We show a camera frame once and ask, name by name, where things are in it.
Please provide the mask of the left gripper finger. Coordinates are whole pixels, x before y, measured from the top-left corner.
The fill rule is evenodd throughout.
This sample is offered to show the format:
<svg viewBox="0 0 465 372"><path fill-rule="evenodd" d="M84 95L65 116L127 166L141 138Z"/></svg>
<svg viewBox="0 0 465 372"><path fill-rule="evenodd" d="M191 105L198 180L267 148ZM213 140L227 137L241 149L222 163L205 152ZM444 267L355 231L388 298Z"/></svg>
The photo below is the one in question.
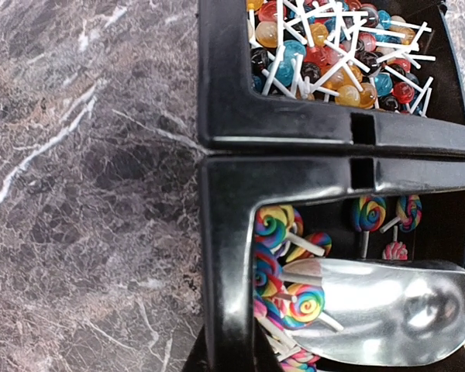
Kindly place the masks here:
<svg viewBox="0 0 465 372"><path fill-rule="evenodd" d="M209 372L205 327L202 326L191 352L184 363L182 372Z"/></svg>

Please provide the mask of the metal scoop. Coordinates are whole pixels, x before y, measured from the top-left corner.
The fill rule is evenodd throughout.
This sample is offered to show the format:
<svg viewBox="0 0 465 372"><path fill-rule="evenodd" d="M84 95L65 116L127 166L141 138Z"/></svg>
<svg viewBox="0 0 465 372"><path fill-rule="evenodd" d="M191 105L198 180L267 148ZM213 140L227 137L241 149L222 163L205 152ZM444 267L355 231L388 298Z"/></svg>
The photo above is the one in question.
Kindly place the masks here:
<svg viewBox="0 0 465 372"><path fill-rule="evenodd" d="M465 270L447 261L318 259L324 312L287 334L329 360L374 367L430 365L465 344Z"/></svg>

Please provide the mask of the black three-compartment candy tray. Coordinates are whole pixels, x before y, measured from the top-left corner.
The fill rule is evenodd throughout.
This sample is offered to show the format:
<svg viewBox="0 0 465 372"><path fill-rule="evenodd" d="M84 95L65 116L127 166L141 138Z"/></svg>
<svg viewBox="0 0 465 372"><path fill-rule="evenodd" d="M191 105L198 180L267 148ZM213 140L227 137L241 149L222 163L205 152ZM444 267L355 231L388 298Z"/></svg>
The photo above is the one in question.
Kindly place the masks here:
<svg viewBox="0 0 465 372"><path fill-rule="evenodd" d="M414 24L436 61L424 116L303 102L254 92L246 4L199 4L198 136L227 150L201 166L205 331L213 371L276 370L253 320L253 220L272 203L302 203L305 222L329 231L334 254L358 256L350 199L421 197L422 224L406 238L412 259L465 265L465 104L443 1L379 1Z"/></svg>

